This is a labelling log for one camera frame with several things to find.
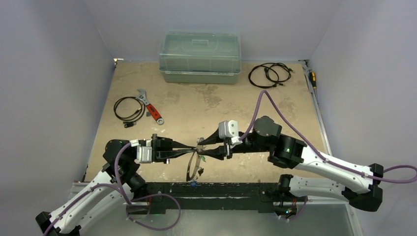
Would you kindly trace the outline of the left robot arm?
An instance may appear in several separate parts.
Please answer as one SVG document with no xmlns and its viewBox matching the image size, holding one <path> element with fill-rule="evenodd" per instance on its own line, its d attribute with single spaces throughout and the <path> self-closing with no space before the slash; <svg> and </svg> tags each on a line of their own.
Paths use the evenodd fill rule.
<svg viewBox="0 0 417 236">
<path fill-rule="evenodd" d="M 96 177 L 61 207 L 38 214 L 36 222 L 45 236 L 78 236 L 104 211 L 123 203 L 131 207 L 145 201 L 150 206 L 151 202 L 168 198 L 179 207 L 174 197 L 150 190 L 137 170 L 141 164 L 168 163 L 196 150 L 157 135 L 149 140 L 111 140 L 103 154 L 106 164 Z"/>
</svg>

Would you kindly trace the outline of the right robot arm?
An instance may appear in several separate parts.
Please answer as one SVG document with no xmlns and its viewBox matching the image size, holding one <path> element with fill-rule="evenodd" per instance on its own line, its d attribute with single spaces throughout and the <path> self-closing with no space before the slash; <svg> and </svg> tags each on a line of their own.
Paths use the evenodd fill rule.
<svg viewBox="0 0 417 236">
<path fill-rule="evenodd" d="M 200 151 L 218 160 L 238 153 L 268 153 L 268 162 L 282 169 L 296 169 L 319 175 L 319 178 L 281 175 L 272 194 L 282 201 L 318 196 L 348 202 L 357 209 L 376 212 L 383 200 L 377 177 L 383 177 L 379 164 L 352 164 L 315 150 L 306 142 L 281 133 L 282 127 L 263 116 L 254 121 L 252 131 L 244 134 L 235 120 L 219 123 L 218 129 L 198 142 L 201 146 L 219 143 L 215 149 Z"/>
</svg>

